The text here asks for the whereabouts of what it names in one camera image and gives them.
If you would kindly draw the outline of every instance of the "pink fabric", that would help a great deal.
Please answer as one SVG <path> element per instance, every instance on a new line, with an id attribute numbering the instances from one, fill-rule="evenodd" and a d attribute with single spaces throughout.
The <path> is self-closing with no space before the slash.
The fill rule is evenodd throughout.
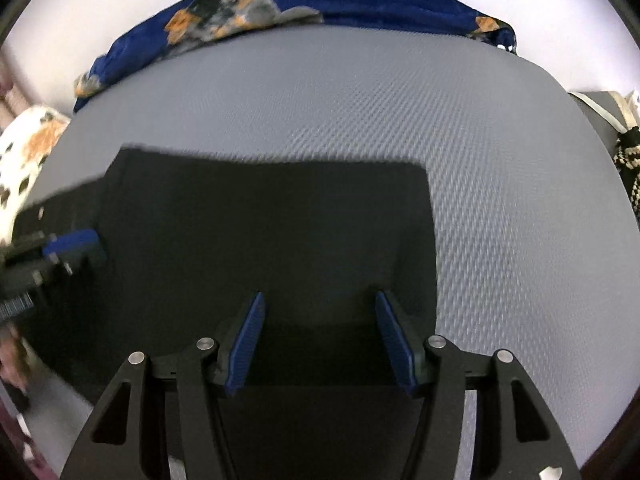
<path id="1" fill-rule="evenodd" d="M 4 131 L 15 119 L 7 104 L 0 98 L 0 132 Z"/>
<path id="2" fill-rule="evenodd" d="M 29 108 L 29 102 L 27 101 L 27 98 L 22 94 L 22 91 L 20 90 L 20 87 L 18 85 L 14 85 L 11 90 L 4 94 L 4 102 L 7 104 L 12 114 L 16 117 L 27 108 Z"/>
<path id="3" fill-rule="evenodd" d="M 49 464 L 47 464 L 42 453 L 38 451 L 33 440 L 22 432 L 18 421 L 9 415 L 2 400 L 0 400 L 0 425 L 2 425 L 11 443 L 14 444 L 17 453 L 20 455 L 24 453 L 25 444 L 31 447 L 33 459 L 26 461 L 26 464 L 38 480 L 58 480 L 58 476 L 49 467 Z"/>
<path id="4" fill-rule="evenodd" d="M 4 59 L 0 57 L 0 97 L 4 95 L 14 87 L 14 79 L 11 77 L 9 67 L 4 62 Z"/>

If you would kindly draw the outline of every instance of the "blue cloth with orange pattern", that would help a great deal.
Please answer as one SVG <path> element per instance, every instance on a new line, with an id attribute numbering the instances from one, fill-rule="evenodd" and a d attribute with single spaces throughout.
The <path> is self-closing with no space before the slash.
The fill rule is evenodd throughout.
<path id="1" fill-rule="evenodd" d="M 77 112 L 150 63 L 234 34 L 294 23 L 451 34 L 516 52 L 507 23 L 457 0 L 182 0 L 119 37 L 76 80 Z"/>

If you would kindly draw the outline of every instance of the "white wall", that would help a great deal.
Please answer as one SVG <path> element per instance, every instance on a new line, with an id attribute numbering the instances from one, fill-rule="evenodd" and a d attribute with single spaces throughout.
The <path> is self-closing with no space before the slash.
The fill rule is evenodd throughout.
<path id="1" fill-rule="evenodd" d="M 178 0 L 33 0 L 3 51 L 27 93 L 69 113 L 73 81 L 126 30 Z M 607 0 L 461 0 L 516 30 L 567 89 L 640 86 L 640 51 Z"/>

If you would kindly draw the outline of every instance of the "blue plastic part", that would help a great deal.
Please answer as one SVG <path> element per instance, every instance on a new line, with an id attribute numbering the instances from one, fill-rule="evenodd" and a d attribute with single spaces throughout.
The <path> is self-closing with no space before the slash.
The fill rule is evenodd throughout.
<path id="1" fill-rule="evenodd" d="M 411 352 L 391 305 L 382 292 L 376 294 L 374 310 L 378 328 L 382 334 L 382 341 L 385 343 L 386 353 L 396 376 L 396 383 L 409 395 L 412 395 L 418 387 L 414 371 L 414 354 Z"/>
<path id="2" fill-rule="evenodd" d="M 225 382 L 225 393 L 232 397 L 236 391 L 244 386 L 249 366 L 254 357 L 255 346 L 262 331 L 264 318 L 266 315 L 266 305 L 261 292 L 256 294 L 254 301 L 249 308 L 242 328 L 238 332 L 238 338 L 234 342 L 231 352 L 229 352 L 229 373 Z"/>
<path id="3" fill-rule="evenodd" d="M 99 243 L 100 238 L 98 237 L 98 233 L 93 229 L 83 229 L 57 238 L 55 241 L 44 246 L 42 254 L 43 256 L 49 256 L 53 253 L 64 254 L 65 252 L 73 251 L 80 247 Z"/>

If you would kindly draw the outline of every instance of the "black fabric cloth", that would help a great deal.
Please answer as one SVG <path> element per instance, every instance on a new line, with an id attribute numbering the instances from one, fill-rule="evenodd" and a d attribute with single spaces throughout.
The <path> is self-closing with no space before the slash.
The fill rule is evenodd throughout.
<path id="1" fill-rule="evenodd" d="M 108 254 L 21 324 L 93 402 L 131 352 L 160 356 L 211 336 L 258 290 L 268 313 L 249 384 L 393 384 L 372 309 L 382 287 L 419 332 L 434 330 L 433 219 L 426 172 L 413 164 L 127 148 L 103 179 L 21 213 L 14 236 L 34 226 L 93 226 Z"/>

